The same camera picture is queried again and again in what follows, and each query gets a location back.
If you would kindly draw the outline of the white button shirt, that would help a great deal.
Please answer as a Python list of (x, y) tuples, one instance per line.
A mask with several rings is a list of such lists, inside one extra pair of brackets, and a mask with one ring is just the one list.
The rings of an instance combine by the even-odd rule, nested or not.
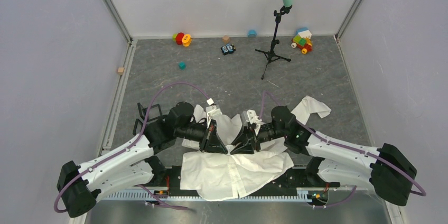
[[(321, 118), (331, 112), (325, 103), (305, 96), (292, 110), (298, 120), (307, 123), (310, 114)], [(228, 150), (231, 141), (242, 129), (240, 115), (231, 119), (227, 115), (217, 116), (217, 134)], [(284, 138), (262, 143), (262, 150), (254, 154), (215, 154), (193, 152), (183, 154), (181, 168), (181, 190), (196, 190), (207, 201), (222, 201), (248, 196), (265, 184), (278, 178), (293, 167), (293, 161), (284, 146)]]

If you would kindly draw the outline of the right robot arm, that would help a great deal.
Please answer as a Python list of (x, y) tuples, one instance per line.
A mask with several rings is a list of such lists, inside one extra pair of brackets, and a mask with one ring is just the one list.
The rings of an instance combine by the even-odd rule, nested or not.
[(231, 153), (254, 154), (262, 143), (283, 138), (288, 150), (311, 157), (305, 179), (312, 186), (354, 185), (397, 206), (405, 206), (414, 193), (417, 169), (396, 146), (384, 143), (377, 148), (332, 138), (299, 122), (286, 106), (273, 108), (271, 118), (259, 126), (245, 113)]

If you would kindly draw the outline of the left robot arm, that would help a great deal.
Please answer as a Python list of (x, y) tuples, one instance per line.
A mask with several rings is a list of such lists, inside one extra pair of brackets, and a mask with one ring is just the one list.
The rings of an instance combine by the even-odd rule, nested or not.
[(161, 185), (166, 169), (157, 153), (174, 145), (177, 138), (199, 143), (203, 152), (226, 154), (228, 150), (217, 134), (216, 117), (220, 107), (214, 103), (206, 108), (205, 118), (194, 116), (194, 107), (179, 102), (166, 115), (143, 123), (143, 133), (134, 133), (127, 143), (91, 161), (65, 163), (57, 182), (58, 196), (54, 209), (76, 218), (90, 211), (100, 200), (135, 185)]

